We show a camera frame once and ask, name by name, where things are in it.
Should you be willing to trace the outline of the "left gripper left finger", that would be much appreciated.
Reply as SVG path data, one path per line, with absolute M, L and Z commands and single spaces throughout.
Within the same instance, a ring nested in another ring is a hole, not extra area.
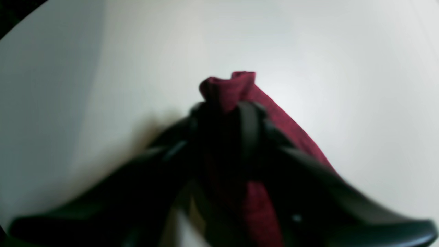
M 18 217 L 9 236 L 41 247 L 158 247 L 177 195 L 200 167 L 196 104 L 188 117 L 77 198 Z

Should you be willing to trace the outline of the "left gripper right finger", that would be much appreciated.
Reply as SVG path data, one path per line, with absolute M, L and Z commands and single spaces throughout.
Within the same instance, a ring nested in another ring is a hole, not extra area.
M 241 160 L 265 186 L 287 247 L 428 247 L 438 238 L 432 220 L 381 206 L 295 147 L 262 105 L 237 108 Z

